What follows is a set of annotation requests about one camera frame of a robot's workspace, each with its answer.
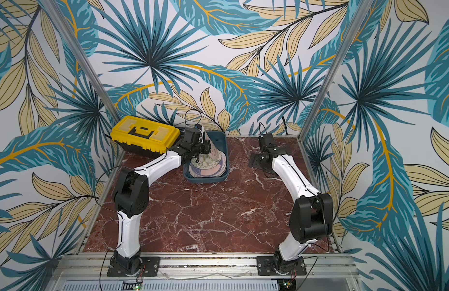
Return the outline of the green sketch round coaster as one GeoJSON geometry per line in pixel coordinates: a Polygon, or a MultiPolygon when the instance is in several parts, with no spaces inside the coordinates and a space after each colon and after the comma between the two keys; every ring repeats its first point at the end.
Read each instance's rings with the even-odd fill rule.
{"type": "Polygon", "coordinates": [[[209,154],[199,155],[198,159],[193,159],[190,163],[190,167],[196,172],[202,172],[205,170],[213,170],[217,172],[223,167],[225,155],[220,153],[217,158],[212,158],[209,154]]]}

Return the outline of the pink bow bear coaster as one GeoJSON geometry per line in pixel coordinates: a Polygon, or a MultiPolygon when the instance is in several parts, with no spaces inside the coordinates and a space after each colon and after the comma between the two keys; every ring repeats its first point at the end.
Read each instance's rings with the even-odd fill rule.
{"type": "Polygon", "coordinates": [[[204,133],[200,155],[203,154],[209,154],[212,158],[217,158],[220,154],[219,150],[215,147],[214,143],[211,141],[206,132],[204,133]]]}

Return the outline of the purple bunny round coaster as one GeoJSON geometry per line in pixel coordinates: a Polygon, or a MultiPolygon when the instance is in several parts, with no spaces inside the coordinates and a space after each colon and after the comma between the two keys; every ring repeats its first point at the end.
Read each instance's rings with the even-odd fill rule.
{"type": "Polygon", "coordinates": [[[193,165],[189,166],[190,175],[194,178],[215,178],[222,176],[226,171],[226,166],[217,165],[210,169],[199,169],[193,165]]]}

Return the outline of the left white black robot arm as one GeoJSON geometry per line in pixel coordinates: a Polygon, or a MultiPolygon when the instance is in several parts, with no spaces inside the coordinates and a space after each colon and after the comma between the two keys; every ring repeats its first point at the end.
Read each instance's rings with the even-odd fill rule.
{"type": "Polygon", "coordinates": [[[114,251],[114,265],[128,275],[140,269],[139,232],[143,212],[149,204],[149,187],[182,164],[211,151],[203,126],[187,128],[175,144],[153,161],[134,169],[121,167],[114,189],[114,203],[118,215],[118,243],[114,251]]]}

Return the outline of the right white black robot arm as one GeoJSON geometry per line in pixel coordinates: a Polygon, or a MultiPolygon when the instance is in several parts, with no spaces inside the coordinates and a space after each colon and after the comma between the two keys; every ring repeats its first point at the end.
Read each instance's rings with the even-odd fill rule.
{"type": "Polygon", "coordinates": [[[278,245],[271,263],[263,263],[271,272],[287,274],[302,264],[300,255],[320,238],[332,233],[333,200],[322,194],[297,167],[286,148],[278,146],[270,133],[258,137],[259,154],[252,154],[249,166],[276,175],[293,199],[289,218],[290,233],[278,245]]]}

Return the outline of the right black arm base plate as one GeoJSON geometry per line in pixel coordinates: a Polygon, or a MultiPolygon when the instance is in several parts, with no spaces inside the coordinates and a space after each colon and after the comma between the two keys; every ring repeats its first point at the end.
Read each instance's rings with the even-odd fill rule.
{"type": "Polygon", "coordinates": [[[273,276],[273,275],[306,275],[306,265],[302,258],[285,261],[276,256],[258,256],[257,270],[259,276],[273,276]]]}

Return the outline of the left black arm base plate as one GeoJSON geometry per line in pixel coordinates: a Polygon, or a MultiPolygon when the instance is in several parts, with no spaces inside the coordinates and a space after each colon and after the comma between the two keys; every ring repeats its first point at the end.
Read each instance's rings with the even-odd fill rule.
{"type": "Polygon", "coordinates": [[[112,257],[108,277],[155,277],[158,274],[160,257],[112,257]]]}

